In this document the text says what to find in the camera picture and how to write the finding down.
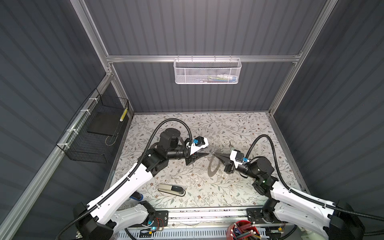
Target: aluminum frame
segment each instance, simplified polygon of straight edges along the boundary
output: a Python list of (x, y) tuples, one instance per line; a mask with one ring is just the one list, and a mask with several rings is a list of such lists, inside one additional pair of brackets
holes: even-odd
[(195, 113), (267, 113), (268, 110), (260, 111), (196, 111), (196, 112), (140, 112), (135, 115), (149, 115), (149, 114), (195, 114)]
[[(108, 51), (103, 43), (103, 40), (101, 39), (99, 31), (96, 28), (96, 25), (92, 19), (91, 13), (89, 12), (85, 1), (84, 0), (70, 0), (70, 1), (105, 71), (106, 72), (112, 71), (113, 75), (115, 76), (115, 78), (111, 83), (113, 88), (116, 91), (117, 96), (119, 98), (126, 98), (129, 100), (124, 90), (124, 87), (119, 79), (119, 76), (116, 72), (116, 69), (106, 59), (106, 57), (108, 56)], [(129, 102), (129, 113), (132, 117), (134, 109), (132, 108), (131, 102), (130, 101), (128, 102)]]
[(173, 63), (177, 61), (232, 61), (240, 59), (243, 63), (297, 63), (300, 55), (238, 55), (238, 56), (128, 56), (128, 55), (108, 55), (106, 57), (109, 63)]
[(287, 142), (285, 141), (284, 136), (281, 133), (279, 126), (277, 125), (275, 118), (272, 115), (268, 115), (268, 120), (271, 124), (273, 131), (276, 134), (277, 140), (279, 141), (281, 148), (283, 149), (285, 157), (287, 158), (287, 161), (292, 168), (292, 171), (293, 171), (294, 176), (296, 177), (297, 183), (301, 187), (301, 191), (306, 192), (308, 194), (311, 194), (309, 189), (308, 189), (307, 184), (304, 181), (303, 175), (301, 174), (301, 172), (300, 172), (300, 170), (296, 164), (296, 161), (293, 158), (293, 155), (292, 155), (292, 153), (291, 153), (291, 151), (287, 145)]
[[(229, 224), (247, 220), (248, 208), (259, 208), (263, 206), (247, 207), (197, 207), (197, 208), (179, 208), (179, 209), (156, 209), (167, 210), (168, 227), (167, 228), (195, 228), (199, 227), (228, 227)], [(258, 226), (268, 225), (270, 227), (281, 226), (281, 223), (257, 223)]]
[(111, 187), (111, 185), (112, 185), (111, 184), (112, 183), (112, 179), (113, 179), (113, 176), (115, 175), (116, 167), (117, 167), (117, 165), (119, 163), (121, 152), (122, 152), (122, 149), (124, 147), (125, 140), (127, 139), (128, 131), (129, 131), (129, 128), (131, 127), (132, 120), (133, 120), (133, 117), (128, 119), (128, 123), (127, 123), (127, 126), (125, 128), (123, 138), (121, 139), (121, 143), (120, 143), (118, 152), (116, 154), (115, 160), (113, 161), (113, 164), (112, 164), (112, 167), (111, 167), (111, 171), (109, 172), (109, 175), (108, 175), (108, 178), (107, 178), (107, 182), (105, 183), (105, 186), (104, 186), (104, 189), (103, 189), (103, 193), (105, 191), (107, 191)]
[[(94, 101), (93, 99), (96, 98), (99, 93), (103, 93), (107, 89), (111, 80), (112, 74), (108, 72), (97, 86), (97, 90), (93, 91), (88, 101), (84, 104), (82, 110), (89, 108), (91, 103)], [(79, 114), (70, 124), (69, 129), (74, 129), (76, 127), (83, 114), (85, 114), (85, 111), (79, 111)], [(70, 131), (66, 131), (66, 133), (60, 139), (59, 143), (66, 142), (69, 136)], [(0, 225), (1, 240), (11, 240), (16, 234), (25, 217), (28, 215), (29, 211), (35, 204), (37, 198), (40, 196), (56, 168), (59, 166), (64, 155), (65, 153), (58, 146), (55, 146), (23, 194), (17, 200), (16, 204), (13, 206), (7, 217), (4, 219), (3, 223)]]
[(277, 108), (279, 107), (281, 101), (283, 100), (286, 92), (291, 86), (293, 80), (295, 79), (297, 73), (299, 72), (301, 66), (303, 65), (304, 60), (307, 58), (314, 42), (319, 36), (322, 28), (324, 27), (325, 22), (328, 20), (329, 15), (333, 11), (336, 6), (338, 0), (327, 0), (322, 8), (315, 24), (313, 25), (308, 38), (305, 40), (303, 48), (301, 49), (300, 59), (297, 63), (293, 64), (291, 69), (289, 70), (283, 84), (281, 85), (279, 91), (277, 92), (275, 99), (273, 100), (271, 107), (269, 108), (269, 112), (271, 115), (274, 115)]

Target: black cable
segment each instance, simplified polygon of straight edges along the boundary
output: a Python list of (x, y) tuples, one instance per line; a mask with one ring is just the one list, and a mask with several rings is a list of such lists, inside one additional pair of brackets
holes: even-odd
[(128, 176), (126, 178), (124, 178), (124, 180), (122, 182), (120, 182), (112, 191), (110, 191), (105, 197), (103, 197), (97, 204), (95, 204), (93, 207), (91, 207), (90, 209), (88, 209), (85, 213), (81, 214), (80, 216), (78, 216), (77, 218), (75, 218), (74, 220), (72, 220), (70, 223), (68, 223), (67, 225), (65, 225), (65, 227), (63, 227), (63, 229), (60, 230), (60, 232), (57, 234), (55, 240), (60, 240), (60, 236), (63, 234), (63, 232), (65, 232), (68, 228), (70, 228), (73, 224), (75, 224), (76, 222), (80, 221), (81, 219), (85, 218), (88, 214), (90, 214), (93, 210), (95, 210), (97, 208), (97, 205), (101, 205), (103, 202), (105, 202), (110, 196), (112, 196), (121, 186), (124, 185), (124, 183), (126, 183), (130, 177), (132, 177), (133, 174), (135, 174), (136, 170), (139, 168), (141, 162), (143, 161), (144, 159), (144, 156), (146, 156), (146, 152), (147, 150), (149, 149), (149, 146), (151, 145), (151, 142), (153, 140), (153, 138), (155, 137), (155, 134), (157, 133), (157, 131), (160, 129), (160, 127), (166, 123), (166, 122), (169, 122), (169, 121), (176, 121), (176, 122), (179, 122), (181, 124), (184, 125), (184, 127), (187, 129), (188, 131), (188, 135), (189, 135), (189, 139), (190, 139), (190, 142), (189, 142), (189, 146), (191, 146), (192, 144), (192, 133), (191, 133), (191, 130), (189, 129), (188, 125), (183, 122), (182, 120), (180, 119), (177, 119), (177, 118), (168, 118), (164, 121), (162, 121), (156, 128), (155, 130), (153, 131), (152, 135), (150, 136), (149, 140), (148, 140), (148, 143), (144, 149), (144, 152), (143, 154), (140, 156), (139, 160), (137, 161), (137, 164), (136, 166), (133, 168), (133, 170), (128, 174)]
[(296, 231), (296, 229), (297, 229), (297, 225), (295, 225), (293, 227), (293, 229), (289, 233), (287, 233), (286, 235), (282, 236), (281, 238), (275, 238), (274, 240), (284, 240), (284, 239), (288, 238), (290, 235), (292, 235), (293, 232)]
[[(310, 201), (310, 202), (313, 202), (315, 204), (318, 204), (320, 206), (324, 206), (324, 203), (320, 202), (320, 201), (316, 201), (312, 198), (309, 198), (305, 195), (302, 195), (298, 192), (296, 192), (294, 189), (291, 189), (283, 180), (282, 176), (281, 176), (281, 173), (280, 173), (280, 169), (279, 169), (279, 164), (277, 162), (277, 157), (276, 157), (276, 152), (275, 152), (275, 147), (273, 145), (273, 142), (272, 142), (272, 139), (268, 136), (268, 135), (260, 135), (258, 136), (252, 143), (251, 147), (249, 148), (248, 152), (247, 152), (247, 155), (246, 155), (246, 158), (248, 158), (249, 154), (251, 153), (251, 150), (253, 149), (253, 147), (255, 146), (256, 142), (260, 140), (260, 138), (262, 137), (266, 137), (269, 141), (269, 143), (271, 144), (271, 147), (272, 147), (272, 153), (273, 153), (273, 159), (275, 160), (275, 168), (276, 168), (276, 171), (277, 171), (277, 175), (279, 176), (279, 179), (281, 181), (281, 183), (283, 184), (283, 186), (288, 189), (291, 193), (307, 200), (307, 201)], [(333, 210), (336, 210), (336, 211), (339, 211), (339, 212), (344, 212), (346, 214), (350, 214), (350, 215), (356, 215), (356, 216), (359, 216), (359, 217), (365, 217), (365, 218), (370, 218), (370, 219), (374, 219), (374, 220), (378, 220), (378, 221), (383, 221), (384, 222), (384, 217), (380, 217), (380, 216), (375, 216), (375, 215), (371, 215), (371, 214), (364, 214), (364, 213), (360, 213), (360, 212), (355, 212), (355, 211), (350, 211), (350, 210), (345, 210), (343, 208), (340, 208), (340, 207), (336, 207), (336, 206), (333, 206), (333, 205), (329, 205), (329, 204), (325, 204), (325, 207), (327, 208), (330, 208), (330, 209), (333, 209)], [(377, 235), (382, 235), (384, 234), (384, 229), (382, 230), (378, 230), (378, 231), (373, 231), (373, 232), (366, 232), (364, 233), (364, 236), (377, 236)]]
[(256, 158), (261, 158), (261, 157), (264, 157), (264, 156), (256, 156), (256, 157), (252, 158), (251, 161), (255, 160)]
[(132, 236), (132, 234), (128, 231), (127, 228), (124, 229), (125, 232), (128, 234), (128, 236), (132, 239), (132, 240), (137, 240), (134, 236)]

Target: white mesh basket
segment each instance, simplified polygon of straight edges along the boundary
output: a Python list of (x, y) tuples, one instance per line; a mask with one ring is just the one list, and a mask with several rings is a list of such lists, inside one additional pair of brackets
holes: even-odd
[(236, 84), (240, 76), (241, 61), (239, 58), (229, 58), (228, 61), (180, 61), (175, 58), (173, 67), (177, 84)]

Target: wire mesh basket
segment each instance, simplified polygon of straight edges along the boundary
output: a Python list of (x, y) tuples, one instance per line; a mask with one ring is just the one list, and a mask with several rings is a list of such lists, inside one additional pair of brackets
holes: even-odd
[(173, 66), (177, 84), (236, 84), (242, 65), (239, 58), (229, 58), (228, 61), (193, 58), (180, 61), (175, 58)]
[[(78, 124), (66, 130), (70, 131), (67, 141), (56, 143), (57, 146), (74, 161), (113, 162), (128, 124), (128, 99), (99, 94), (90, 107), (82, 111), (84, 113)], [(98, 121), (98, 126), (103, 127), (100, 120), (105, 117), (112, 119), (113, 124), (109, 125), (111, 133), (94, 132), (91, 128), (94, 128), (95, 122)]]

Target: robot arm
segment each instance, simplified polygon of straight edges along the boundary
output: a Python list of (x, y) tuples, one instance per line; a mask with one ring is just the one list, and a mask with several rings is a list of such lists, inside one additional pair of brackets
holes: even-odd
[[(265, 157), (247, 159), (240, 151), (233, 150), (229, 154), (215, 152), (214, 156), (223, 162), (224, 171), (228, 174), (235, 170), (255, 179), (252, 186), (260, 195), (269, 197), (264, 204), (261, 217), (265, 222), (290, 222), (313, 231), (328, 240), (361, 240), (365, 228), (356, 216), (340, 213), (327, 208), (327, 205), (351, 210), (347, 203), (323, 200), (296, 189), (287, 189), (282, 180), (271, 176), (274, 171), (270, 161)], [(304, 199), (292, 191), (306, 197)]]
[[(207, 138), (199, 136), (193, 139), (190, 144), (189, 138), (183, 141), (180, 137), (180, 131), (173, 128), (168, 128), (162, 132), (159, 142), (153, 145), (156, 147), (152, 147), (145, 152), (146, 155), (143, 157), (143, 161), (131, 177), (129, 175), (135, 169), (137, 163), (119, 181), (99, 197), (90, 201), (87, 206), (78, 204), (75, 207), (75, 217), (94, 208), (88, 217), (76, 223), (76, 227), (82, 234), (83, 239), (108, 240), (114, 233), (129, 226), (141, 223), (150, 225), (154, 220), (155, 210), (146, 201), (140, 202), (129, 209), (118, 210), (118, 208), (140, 186), (167, 167), (170, 159), (185, 158), (186, 164), (190, 165), (195, 160), (208, 155), (208, 153), (197, 152), (208, 146)], [(101, 199), (109, 195), (119, 185), (121, 186), (109, 198), (101, 205), (98, 204)]]

